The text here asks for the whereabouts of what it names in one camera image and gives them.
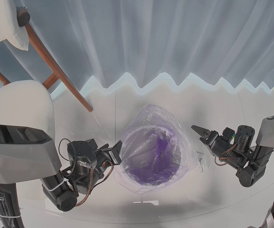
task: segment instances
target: white floor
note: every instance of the white floor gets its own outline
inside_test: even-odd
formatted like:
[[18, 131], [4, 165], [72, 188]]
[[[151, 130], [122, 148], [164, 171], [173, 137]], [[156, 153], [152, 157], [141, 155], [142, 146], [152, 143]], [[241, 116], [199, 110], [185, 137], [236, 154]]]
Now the white floor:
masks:
[[[190, 127], [195, 124], [222, 133], [225, 127], [236, 131], [239, 125], [247, 124], [258, 131], [261, 120], [274, 114], [274, 89], [265, 84], [254, 89], [248, 82], [233, 89], [225, 80], [211, 86], [194, 75], [176, 86], [167, 74], [140, 89], [134, 78], [125, 74], [109, 89], [91, 78], [81, 93], [93, 106], [92, 113], [64, 86], [52, 94], [57, 144], [62, 138], [95, 138], [99, 146], [107, 142], [113, 145], [145, 105], [157, 104], [177, 118], [194, 148], [207, 157], [208, 169], [204, 173], [191, 171], [177, 183], [144, 195], [132, 194], [111, 176], [84, 205], [65, 213], [48, 210], [53, 208], [44, 200], [20, 200], [26, 228], [245, 228], [262, 224], [274, 200], [274, 153], [264, 177], [244, 188], [233, 168], [214, 164]], [[63, 143], [61, 153], [66, 156], [65, 146]], [[158, 205], [148, 201], [158, 201]]]

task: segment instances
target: wooden chair frame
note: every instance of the wooden chair frame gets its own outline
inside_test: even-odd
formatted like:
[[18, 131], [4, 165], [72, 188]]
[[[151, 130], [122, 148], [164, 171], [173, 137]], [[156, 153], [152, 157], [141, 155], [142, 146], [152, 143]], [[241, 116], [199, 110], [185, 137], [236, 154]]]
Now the wooden chair frame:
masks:
[[[93, 108], [86, 101], [86, 99], [80, 94], [80, 92], [75, 88], [75, 86], [68, 79], [66, 74], [60, 68], [58, 63], [54, 60], [52, 55], [48, 52], [40, 38], [37, 36], [31, 25], [29, 24], [29, 13], [27, 8], [25, 7], [17, 7], [17, 20], [19, 26], [25, 26], [29, 42], [32, 44], [33, 48], [37, 51], [37, 53], [41, 56], [41, 58], [47, 63], [47, 65], [51, 68], [53, 73], [44, 81], [43, 85], [46, 89], [49, 89], [58, 79], [60, 79], [64, 85], [70, 90], [70, 92], [81, 102], [81, 104], [91, 112]], [[3, 85], [7, 85], [10, 81], [0, 73], [0, 81]]]

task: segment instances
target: trash bag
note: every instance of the trash bag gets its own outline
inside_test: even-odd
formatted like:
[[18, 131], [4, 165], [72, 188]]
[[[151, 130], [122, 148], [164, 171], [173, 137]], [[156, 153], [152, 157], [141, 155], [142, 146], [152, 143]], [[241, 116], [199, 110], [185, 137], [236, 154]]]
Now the trash bag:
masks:
[[116, 181], [136, 194], [169, 186], [197, 167], [196, 151], [175, 117], [157, 105], [147, 105], [122, 137]]

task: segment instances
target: curtain fold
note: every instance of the curtain fold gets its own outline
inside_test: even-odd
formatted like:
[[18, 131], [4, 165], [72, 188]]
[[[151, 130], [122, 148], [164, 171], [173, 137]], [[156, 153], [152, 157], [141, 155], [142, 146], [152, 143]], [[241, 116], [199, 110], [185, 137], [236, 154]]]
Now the curtain fold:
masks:
[[[92, 75], [108, 88], [125, 72], [141, 88], [163, 72], [177, 85], [193, 73], [274, 87], [274, 0], [14, 1], [78, 90]], [[10, 81], [52, 73], [31, 45], [8, 42], [0, 71]]]

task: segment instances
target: transparent plastic bag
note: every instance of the transparent plastic bag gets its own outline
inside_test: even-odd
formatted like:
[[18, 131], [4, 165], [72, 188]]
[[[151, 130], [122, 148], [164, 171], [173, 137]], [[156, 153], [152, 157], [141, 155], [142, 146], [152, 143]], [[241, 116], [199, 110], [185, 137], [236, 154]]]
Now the transparent plastic bag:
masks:
[[122, 163], [116, 181], [133, 193], [165, 188], [197, 167], [196, 151], [175, 117], [157, 105], [147, 105], [122, 137]]

